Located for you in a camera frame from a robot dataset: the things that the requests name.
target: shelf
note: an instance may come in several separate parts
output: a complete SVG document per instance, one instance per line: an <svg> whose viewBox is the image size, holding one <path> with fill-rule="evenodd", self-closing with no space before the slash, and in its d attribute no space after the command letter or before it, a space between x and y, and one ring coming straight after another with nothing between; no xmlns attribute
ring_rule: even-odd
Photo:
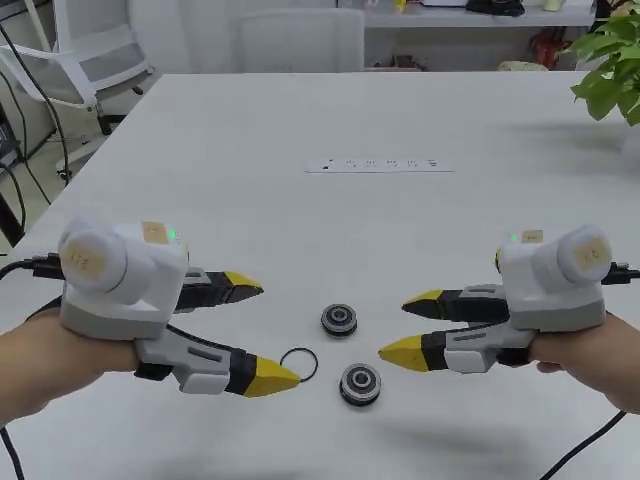
<svg viewBox="0 0 640 480"><path fill-rule="evenodd" d="M465 27L590 27L595 12L587 6L565 5L559 12L525 6L520 17L494 17L464 8L410 5L404 14L366 12L368 28L465 28Z"/></svg>

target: electrical outlet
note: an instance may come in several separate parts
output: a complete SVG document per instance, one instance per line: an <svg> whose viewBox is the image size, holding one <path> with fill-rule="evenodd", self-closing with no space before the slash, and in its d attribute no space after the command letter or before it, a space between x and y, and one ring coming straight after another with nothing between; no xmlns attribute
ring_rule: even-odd
<svg viewBox="0 0 640 480"><path fill-rule="evenodd" d="M442 160L386 160L339 159L311 160L307 173L396 173L396 172L454 172L448 162Z"/></svg>

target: office chair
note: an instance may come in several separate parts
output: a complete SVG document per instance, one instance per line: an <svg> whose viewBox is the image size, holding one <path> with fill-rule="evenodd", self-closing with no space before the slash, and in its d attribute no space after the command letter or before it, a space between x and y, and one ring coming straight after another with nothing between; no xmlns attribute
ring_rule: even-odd
<svg viewBox="0 0 640 480"><path fill-rule="evenodd" d="M364 70L364 13L346 8L263 10L238 20L243 73Z"/></svg>
<svg viewBox="0 0 640 480"><path fill-rule="evenodd" d="M103 137L74 151L69 163L90 157L124 115L105 115L101 101L128 90L142 95L139 84L151 75L129 26L128 0L54 0L57 40L53 52L16 45L22 60L51 102L95 112ZM8 46L0 46L21 88L44 101ZM66 177L63 161L56 165Z"/></svg>

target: ball bearing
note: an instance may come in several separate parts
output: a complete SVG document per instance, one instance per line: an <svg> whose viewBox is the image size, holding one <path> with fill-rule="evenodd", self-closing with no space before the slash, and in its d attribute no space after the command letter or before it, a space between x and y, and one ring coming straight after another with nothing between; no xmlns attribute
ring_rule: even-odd
<svg viewBox="0 0 640 480"><path fill-rule="evenodd" d="M356 312L349 305L329 305L322 312L322 328L332 337L347 337L358 328Z"/></svg>
<svg viewBox="0 0 640 480"><path fill-rule="evenodd" d="M380 374L364 363L351 365L340 379L340 395L354 407L371 405L380 396L381 389Z"/></svg>

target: hand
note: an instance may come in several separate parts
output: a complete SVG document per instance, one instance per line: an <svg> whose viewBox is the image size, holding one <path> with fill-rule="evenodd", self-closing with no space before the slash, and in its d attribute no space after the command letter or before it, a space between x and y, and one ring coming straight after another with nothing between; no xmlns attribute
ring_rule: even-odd
<svg viewBox="0 0 640 480"><path fill-rule="evenodd" d="M640 413L640 331L608 314L596 328L546 333L531 344L543 373L566 371L630 413Z"/></svg>
<svg viewBox="0 0 640 480"><path fill-rule="evenodd" d="M42 312L0 337L0 424L137 365L133 343L81 337L60 324L57 310Z"/></svg>

